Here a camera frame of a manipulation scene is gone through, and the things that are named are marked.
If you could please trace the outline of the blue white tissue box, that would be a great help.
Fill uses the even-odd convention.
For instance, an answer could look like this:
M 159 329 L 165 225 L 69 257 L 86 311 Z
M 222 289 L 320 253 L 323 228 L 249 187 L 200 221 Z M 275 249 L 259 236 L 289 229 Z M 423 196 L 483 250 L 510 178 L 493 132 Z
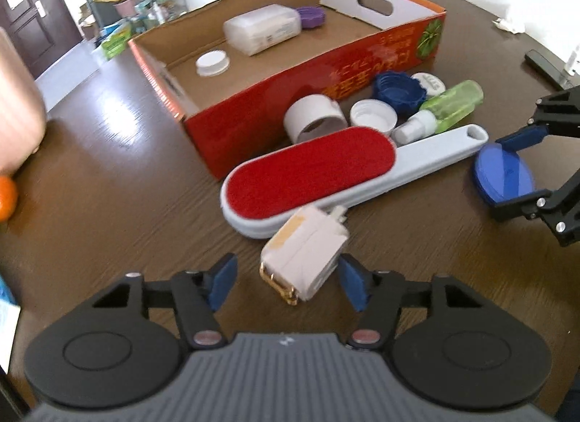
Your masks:
M 11 289 L 0 278 L 0 364 L 8 374 L 21 306 L 16 302 Z

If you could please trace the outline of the white jar lid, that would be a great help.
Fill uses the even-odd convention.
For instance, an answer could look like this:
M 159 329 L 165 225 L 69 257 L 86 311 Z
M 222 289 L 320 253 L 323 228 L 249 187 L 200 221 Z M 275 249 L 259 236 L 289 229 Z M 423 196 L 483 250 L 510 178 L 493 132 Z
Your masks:
M 196 59 L 196 72 L 201 77 L 213 77 L 225 73 L 230 59 L 225 51 L 213 50 Z

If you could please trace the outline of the purple ridged lid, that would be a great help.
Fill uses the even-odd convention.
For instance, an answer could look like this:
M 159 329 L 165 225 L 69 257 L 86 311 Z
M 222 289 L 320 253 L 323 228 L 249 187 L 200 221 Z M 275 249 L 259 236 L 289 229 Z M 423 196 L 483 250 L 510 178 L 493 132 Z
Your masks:
M 326 23 L 326 12 L 322 7 L 298 7 L 296 12 L 300 16 L 302 30 L 314 29 Z

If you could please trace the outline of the green spray bottle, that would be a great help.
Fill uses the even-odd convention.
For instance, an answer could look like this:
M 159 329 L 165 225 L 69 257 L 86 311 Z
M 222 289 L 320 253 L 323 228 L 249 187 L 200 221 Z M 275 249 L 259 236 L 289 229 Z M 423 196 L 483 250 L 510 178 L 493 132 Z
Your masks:
M 484 91 L 474 80 L 465 80 L 426 101 L 406 123 L 392 131 L 398 146 L 448 131 L 483 103 Z

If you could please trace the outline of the translucent white plastic container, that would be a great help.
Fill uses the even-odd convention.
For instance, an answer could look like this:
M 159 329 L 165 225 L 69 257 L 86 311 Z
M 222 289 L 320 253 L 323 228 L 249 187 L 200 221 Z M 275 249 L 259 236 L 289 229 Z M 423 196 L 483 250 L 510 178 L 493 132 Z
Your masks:
M 223 23 L 227 43 L 247 56 L 298 36 L 302 22 L 295 9 L 269 5 L 234 16 Z

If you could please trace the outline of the white bottle cap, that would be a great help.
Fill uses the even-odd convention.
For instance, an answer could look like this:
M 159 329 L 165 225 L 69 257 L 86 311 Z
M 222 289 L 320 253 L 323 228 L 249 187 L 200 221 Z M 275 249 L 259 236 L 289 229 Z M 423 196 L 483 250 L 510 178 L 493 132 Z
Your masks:
M 370 127 L 388 136 L 398 122 L 395 110 L 377 99 L 363 99 L 356 102 L 350 110 L 352 127 Z

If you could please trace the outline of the green package box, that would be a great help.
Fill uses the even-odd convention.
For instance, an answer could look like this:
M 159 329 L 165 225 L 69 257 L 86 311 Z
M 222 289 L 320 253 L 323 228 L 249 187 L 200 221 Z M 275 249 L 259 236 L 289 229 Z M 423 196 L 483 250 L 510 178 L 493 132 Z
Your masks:
M 125 21 L 102 40 L 100 48 L 102 49 L 105 59 L 110 61 L 124 52 L 131 39 L 132 27 L 128 21 Z

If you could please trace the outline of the dark blue ridged lid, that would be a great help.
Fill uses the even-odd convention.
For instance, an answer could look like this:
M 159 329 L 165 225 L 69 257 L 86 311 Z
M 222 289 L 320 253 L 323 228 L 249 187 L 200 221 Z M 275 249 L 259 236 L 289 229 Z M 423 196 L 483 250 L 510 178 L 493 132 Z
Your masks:
M 427 100 L 427 91 L 417 79 L 397 71 L 378 74 L 373 82 L 373 96 L 387 103 L 401 119 L 413 116 Z

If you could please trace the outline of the small white round case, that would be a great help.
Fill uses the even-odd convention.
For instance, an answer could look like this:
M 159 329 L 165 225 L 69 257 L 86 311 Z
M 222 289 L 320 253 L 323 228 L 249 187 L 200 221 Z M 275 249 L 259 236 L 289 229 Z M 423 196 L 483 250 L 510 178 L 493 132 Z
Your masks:
M 445 84 L 440 78 L 429 73 L 415 73 L 411 77 L 418 81 L 427 93 L 427 98 L 431 99 L 439 96 L 446 90 Z

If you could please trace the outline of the orange fruit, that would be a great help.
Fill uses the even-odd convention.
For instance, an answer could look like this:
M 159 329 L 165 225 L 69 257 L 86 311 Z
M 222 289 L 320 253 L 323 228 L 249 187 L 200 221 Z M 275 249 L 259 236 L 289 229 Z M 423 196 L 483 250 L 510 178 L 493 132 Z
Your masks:
M 5 223 L 14 214 L 19 199 L 15 181 L 10 177 L 0 177 L 0 222 Z

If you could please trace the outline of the red cardboard box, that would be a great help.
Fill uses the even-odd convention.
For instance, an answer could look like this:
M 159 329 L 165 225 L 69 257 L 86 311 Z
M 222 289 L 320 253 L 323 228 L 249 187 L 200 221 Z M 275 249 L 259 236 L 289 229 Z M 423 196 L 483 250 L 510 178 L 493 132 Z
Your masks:
M 326 23 L 254 56 L 230 47 L 223 23 L 271 4 L 321 6 Z M 148 30 L 130 48 L 207 169 L 225 178 L 282 142 L 284 115 L 298 99 L 341 101 L 377 74 L 432 59 L 444 19 L 428 0 L 219 0 Z M 226 52 L 228 70 L 201 77 L 196 59 L 213 50 Z

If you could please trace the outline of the blue round lid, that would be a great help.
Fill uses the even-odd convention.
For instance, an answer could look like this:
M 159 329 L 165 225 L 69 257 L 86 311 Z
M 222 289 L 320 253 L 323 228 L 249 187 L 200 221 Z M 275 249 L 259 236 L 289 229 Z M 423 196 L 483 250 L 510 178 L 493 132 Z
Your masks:
M 490 206 L 535 191 L 533 174 L 524 160 L 497 143 L 485 145 L 477 154 L 473 180 L 479 195 Z

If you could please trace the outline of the black remote control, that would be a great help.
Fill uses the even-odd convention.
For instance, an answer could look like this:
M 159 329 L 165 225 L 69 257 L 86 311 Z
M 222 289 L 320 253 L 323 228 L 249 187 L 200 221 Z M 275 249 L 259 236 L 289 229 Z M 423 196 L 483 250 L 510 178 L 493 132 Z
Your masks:
M 561 70 L 558 70 L 550 61 L 536 50 L 528 51 L 524 56 L 525 62 L 558 91 L 568 90 L 574 84 Z

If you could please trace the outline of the pink suitcase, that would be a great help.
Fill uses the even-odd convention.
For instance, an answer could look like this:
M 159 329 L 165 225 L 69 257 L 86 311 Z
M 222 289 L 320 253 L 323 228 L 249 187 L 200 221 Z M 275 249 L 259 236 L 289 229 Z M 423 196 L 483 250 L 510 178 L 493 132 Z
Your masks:
M 36 82 L 4 28 L 0 83 L 1 174 L 12 175 L 43 141 L 47 111 Z

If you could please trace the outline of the white power adapter plug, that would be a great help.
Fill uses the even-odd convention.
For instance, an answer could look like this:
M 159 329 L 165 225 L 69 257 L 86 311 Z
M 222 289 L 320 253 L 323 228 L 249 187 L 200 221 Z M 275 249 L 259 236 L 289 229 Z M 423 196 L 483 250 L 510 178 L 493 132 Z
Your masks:
M 314 205 L 297 210 L 261 250 L 258 271 L 289 305 L 314 297 L 337 265 L 349 232 L 347 209 L 326 213 Z

